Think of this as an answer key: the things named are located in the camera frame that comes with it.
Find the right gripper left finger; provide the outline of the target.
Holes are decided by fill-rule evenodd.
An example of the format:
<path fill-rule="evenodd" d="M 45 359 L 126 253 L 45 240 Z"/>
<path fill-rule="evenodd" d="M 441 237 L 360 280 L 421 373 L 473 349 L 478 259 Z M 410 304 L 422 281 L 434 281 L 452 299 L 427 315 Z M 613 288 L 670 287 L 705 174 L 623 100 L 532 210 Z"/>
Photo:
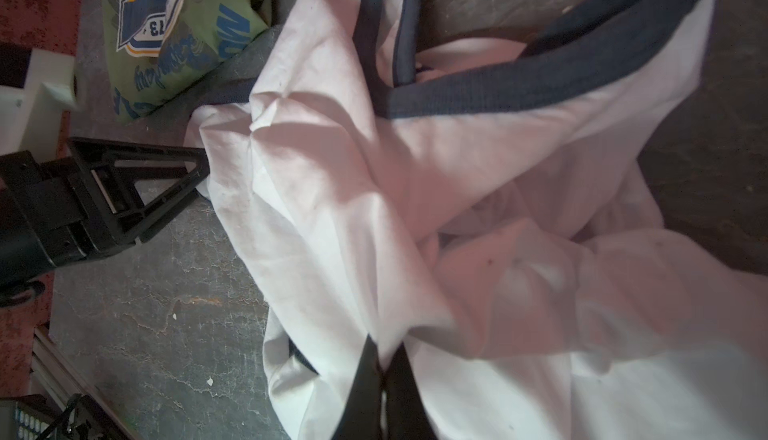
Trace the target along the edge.
<path fill-rule="evenodd" d="M 366 338 L 355 378 L 332 440 L 380 440 L 383 373 L 376 343 Z"/>

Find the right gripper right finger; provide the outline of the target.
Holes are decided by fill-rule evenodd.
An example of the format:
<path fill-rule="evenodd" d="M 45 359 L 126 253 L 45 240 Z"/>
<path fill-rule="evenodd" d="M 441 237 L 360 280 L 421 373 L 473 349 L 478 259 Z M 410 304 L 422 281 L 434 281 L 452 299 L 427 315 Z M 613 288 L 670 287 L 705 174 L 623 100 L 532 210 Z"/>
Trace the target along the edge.
<path fill-rule="evenodd" d="M 384 375 L 385 438 L 388 440 L 436 440 L 413 375 L 404 344 L 401 344 Z"/>

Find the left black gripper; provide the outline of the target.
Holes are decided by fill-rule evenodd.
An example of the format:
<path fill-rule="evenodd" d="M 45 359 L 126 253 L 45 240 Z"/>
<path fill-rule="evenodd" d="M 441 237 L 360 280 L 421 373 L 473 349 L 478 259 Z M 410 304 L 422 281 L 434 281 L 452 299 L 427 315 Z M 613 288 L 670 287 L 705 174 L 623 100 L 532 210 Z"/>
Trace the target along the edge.
<path fill-rule="evenodd" d="M 87 219 L 69 181 L 80 173 L 116 245 L 145 243 L 198 197 L 210 172 L 201 148 L 72 137 L 71 158 L 38 163 L 28 151 L 1 157 L 1 285 L 11 287 L 93 253 Z"/>

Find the olive green tank top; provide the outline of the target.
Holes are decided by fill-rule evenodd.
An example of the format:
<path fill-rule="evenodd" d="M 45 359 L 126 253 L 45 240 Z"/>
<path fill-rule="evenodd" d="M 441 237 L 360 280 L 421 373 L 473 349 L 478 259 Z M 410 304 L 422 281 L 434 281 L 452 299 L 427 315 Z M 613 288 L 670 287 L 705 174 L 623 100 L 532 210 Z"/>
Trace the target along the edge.
<path fill-rule="evenodd" d="M 271 0 L 102 0 L 114 114 L 148 116 L 272 23 Z"/>

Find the white grey-trimmed tank top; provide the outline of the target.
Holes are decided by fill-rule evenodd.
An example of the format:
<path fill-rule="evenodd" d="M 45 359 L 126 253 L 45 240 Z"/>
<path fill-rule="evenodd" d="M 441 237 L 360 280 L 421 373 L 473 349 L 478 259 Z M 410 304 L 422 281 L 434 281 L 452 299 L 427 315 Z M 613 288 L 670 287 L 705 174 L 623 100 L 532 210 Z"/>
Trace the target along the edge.
<path fill-rule="evenodd" d="M 291 438 L 331 439 L 368 336 L 437 439 L 766 437 L 767 280 L 667 229 L 637 162 L 714 7 L 585 0 L 418 51 L 420 0 L 296 0 L 187 130 Z"/>

